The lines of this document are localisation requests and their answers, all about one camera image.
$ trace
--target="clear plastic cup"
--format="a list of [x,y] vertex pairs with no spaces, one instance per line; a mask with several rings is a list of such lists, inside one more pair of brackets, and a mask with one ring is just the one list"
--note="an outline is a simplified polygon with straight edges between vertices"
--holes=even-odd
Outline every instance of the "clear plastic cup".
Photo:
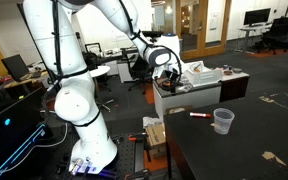
[[232,111],[224,108],[214,110],[214,130],[219,134],[227,134],[230,130],[235,115]]

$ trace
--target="red marker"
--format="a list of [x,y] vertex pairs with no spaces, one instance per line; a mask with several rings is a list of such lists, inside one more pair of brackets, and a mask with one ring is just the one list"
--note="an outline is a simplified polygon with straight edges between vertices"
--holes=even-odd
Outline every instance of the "red marker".
[[211,115],[210,114],[204,114],[204,113],[190,113],[190,116],[194,116],[194,117],[206,117],[206,118],[210,118]]

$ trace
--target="computer monitor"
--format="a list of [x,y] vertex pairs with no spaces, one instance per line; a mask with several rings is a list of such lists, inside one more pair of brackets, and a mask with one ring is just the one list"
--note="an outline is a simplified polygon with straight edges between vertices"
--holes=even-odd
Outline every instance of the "computer monitor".
[[14,166],[42,130],[41,88],[0,112],[0,170]]
[[246,11],[244,17],[244,25],[254,26],[256,23],[266,23],[270,16],[270,11],[271,8]]
[[2,62],[7,69],[8,74],[11,75],[15,81],[20,82],[21,77],[29,73],[28,67],[19,54],[4,58],[2,59]]

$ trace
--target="white robotic arm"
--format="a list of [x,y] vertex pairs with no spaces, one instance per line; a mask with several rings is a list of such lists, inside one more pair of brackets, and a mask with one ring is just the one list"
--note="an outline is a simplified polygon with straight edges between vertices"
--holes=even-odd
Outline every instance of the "white robotic arm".
[[[55,112],[71,122],[80,137],[70,159],[73,175],[85,170],[98,174],[117,154],[117,147],[95,103],[94,83],[70,23],[72,13],[88,3],[101,10],[113,25],[124,32],[151,66],[165,65],[166,70],[180,72],[175,68],[180,62],[179,48],[172,54],[172,47],[155,47],[147,41],[136,25],[138,17],[131,0],[24,0],[24,14],[33,40],[47,68],[61,81]],[[178,45],[177,36],[172,37]],[[161,41],[159,45],[163,44],[170,42]]]

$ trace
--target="black table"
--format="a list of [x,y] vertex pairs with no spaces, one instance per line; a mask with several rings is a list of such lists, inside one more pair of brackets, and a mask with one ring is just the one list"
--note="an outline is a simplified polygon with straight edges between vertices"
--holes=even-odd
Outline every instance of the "black table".
[[[288,178],[288,92],[258,93],[192,111],[213,116],[216,108],[235,113],[227,135],[214,131],[213,117],[190,117],[189,112],[164,117],[169,167],[172,156],[183,179]],[[265,151],[287,166],[264,159]]]

